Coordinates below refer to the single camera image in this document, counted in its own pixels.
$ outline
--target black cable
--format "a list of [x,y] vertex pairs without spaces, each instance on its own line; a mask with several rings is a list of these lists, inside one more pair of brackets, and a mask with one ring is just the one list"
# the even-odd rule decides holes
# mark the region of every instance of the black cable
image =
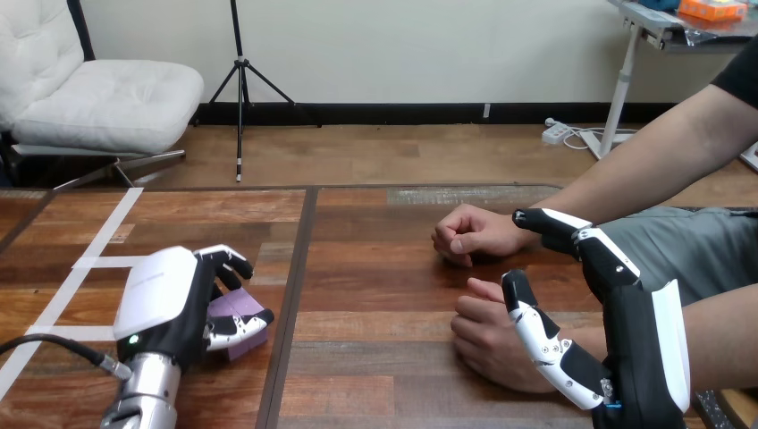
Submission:
[[77,355],[87,359],[94,366],[100,366],[100,364],[102,364],[105,360],[105,353],[91,349],[78,341],[59,337],[58,335],[52,335],[49,333],[32,333],[30,335],[14,338],[0,345],[0,355],[10,349],[20,346],[21,344],[34,341],[47,341],[65,347]]

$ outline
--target robotic hand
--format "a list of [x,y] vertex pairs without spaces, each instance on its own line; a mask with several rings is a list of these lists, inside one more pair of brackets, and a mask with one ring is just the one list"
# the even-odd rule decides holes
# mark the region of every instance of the robotic hand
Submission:
[[225,245],[191,252],[160,250],[135,265],[116,314],[118,358],[132,371],[100,424],[109,429],[173,429],[181,374],[209,350],[227,349],[263,331],[274,314],[208,317],[211,299],[253,275],[242,255]]
[[677,281],[643,289],[640,271],[600,229],[549,209],[517,210],[513,222],[543,235],[547,248],[583,263],[602,303],[608,357],[601,363],[570,339],[538,306],[523,271],[502,276],[505,303],[537,370],[605,428],[685,428],[690,381]]

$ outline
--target purple sponge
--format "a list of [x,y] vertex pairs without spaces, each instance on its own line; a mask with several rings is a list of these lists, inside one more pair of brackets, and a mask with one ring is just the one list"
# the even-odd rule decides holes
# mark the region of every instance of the purple sponge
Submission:
[[[211,301],[211,304],[208,306],[208,315],[211,317],[221,315],[255,315],[263,310],[263,307],[244,288],[239,288]],[[228,348],[225,351],[226,357],[230,361],[239,358],[249,350],[266,342],[267,339],[268,329],[264,329],[249,340]]]

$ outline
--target robotic exoskeleton glove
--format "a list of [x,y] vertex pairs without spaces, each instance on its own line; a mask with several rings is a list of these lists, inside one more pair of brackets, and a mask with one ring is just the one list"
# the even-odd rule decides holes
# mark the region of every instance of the robotic exoskeleton glove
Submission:
[[655,292],[613,241],[588,221],[550,209],[517,210],[513,222],[543,235],[550,249],[583,264],[602,304],[607,357],[598,361],[538,306],[526,275],[511,270],[502,288],[511,321],[537,370],[598,429],[685,428],[689,358],[677,281]]

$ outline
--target white power cord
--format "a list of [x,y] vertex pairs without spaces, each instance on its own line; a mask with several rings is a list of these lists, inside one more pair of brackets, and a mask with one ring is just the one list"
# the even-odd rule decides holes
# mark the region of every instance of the white power cord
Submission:
[[[560,122],[555,121],[552,118],[547,118],[545,120],[545,126],[546,127],[551,127],[551,126],[553,126],[553,125],[555,125],[557,123],[560,123]],[[578,146],[570,145],[569,142],[568,142],[569,138],[571,138],[572,136],[576,136],[576,137],[578,137],[578,138],[581,139],[581,136],[579,136],[580,132],[592,132],[594,134],[602,135],[602,132],[605,130],[604,128],[597,128],[597,127],[594,127],[594,128],[579,128],[579,127],[571,127],[569,125],[566,125],[566,127],[569,130],[571,130],[571,132],[566,137],[563,138],[563,144],[566,145],[566,147],[569,147],[569,148],[572,148],[572,149],[575,149],[575,150],[585,150],[585,149],[588,149],[589,146],[578,147]],[[639,130],[631,130],[631,129],[628,129],[628,128],[622,128],[622,129],[617,129],[616,131],[638,132]]]

